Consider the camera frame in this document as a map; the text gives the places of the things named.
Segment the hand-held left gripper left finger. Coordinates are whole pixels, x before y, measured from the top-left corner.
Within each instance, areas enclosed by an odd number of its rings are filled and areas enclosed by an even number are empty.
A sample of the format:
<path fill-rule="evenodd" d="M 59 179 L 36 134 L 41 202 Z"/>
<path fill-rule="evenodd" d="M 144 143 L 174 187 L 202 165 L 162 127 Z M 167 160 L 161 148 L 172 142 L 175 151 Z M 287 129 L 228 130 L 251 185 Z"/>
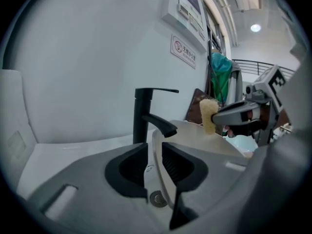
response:
<path fill-rule="evenodd" d="M 146 143 L 87 156 L 40 185 L 28 200 L 56 234 L 146 234 L 147 163 Z"/>

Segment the person's right hand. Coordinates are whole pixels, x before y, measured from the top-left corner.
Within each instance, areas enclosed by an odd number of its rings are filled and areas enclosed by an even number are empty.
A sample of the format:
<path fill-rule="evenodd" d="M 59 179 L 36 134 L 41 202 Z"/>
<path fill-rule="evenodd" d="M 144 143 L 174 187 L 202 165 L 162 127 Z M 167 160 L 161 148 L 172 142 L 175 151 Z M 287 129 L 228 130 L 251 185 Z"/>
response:
<path fill-rule="evenodd" d="M 269 105 L 262 105 L 259 108 L 252 109 L 247 112 L 248 121 L 259 119 L 261 121 L 261 128 L 266 128 L 270 117 Z"/>

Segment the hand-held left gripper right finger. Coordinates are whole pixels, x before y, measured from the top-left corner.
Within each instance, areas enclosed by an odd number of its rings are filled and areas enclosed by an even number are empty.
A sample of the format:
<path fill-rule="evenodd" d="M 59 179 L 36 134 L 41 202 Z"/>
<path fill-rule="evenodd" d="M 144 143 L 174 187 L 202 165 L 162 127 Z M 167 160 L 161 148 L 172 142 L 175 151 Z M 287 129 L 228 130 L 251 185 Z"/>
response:
<path fill-rule="evenodd" d="M 171 230 L 260 231 L 288 198 L 288 155 L 277 144 L 251 158 L 168 142 L 161 151 L 175 186 Z"/>

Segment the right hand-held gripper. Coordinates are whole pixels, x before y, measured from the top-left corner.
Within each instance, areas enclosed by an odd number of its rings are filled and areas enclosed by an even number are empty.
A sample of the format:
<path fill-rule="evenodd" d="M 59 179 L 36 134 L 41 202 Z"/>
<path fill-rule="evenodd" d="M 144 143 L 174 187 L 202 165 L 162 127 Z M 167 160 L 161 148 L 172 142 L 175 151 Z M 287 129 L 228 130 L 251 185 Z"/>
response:
<path fill-rule="evenodd" d="M 246 87 L 246 100 L 232 103 L 221 108 L 211 116 L 216 125 L 228 125 L 234 136 L 252 136 L 258 146 L 270 143 L 273 129 L 277 125 L 283 110 L 277 93 L 283 88 L 286 79 L 278 65 L 274 65 L 261 74 L 251 85 Z M 259 119 L 250 120 L 248 112 L 255 110 L 260 114 L 260 107 L 269 105 L 270 117 L 266 128 Z"/>

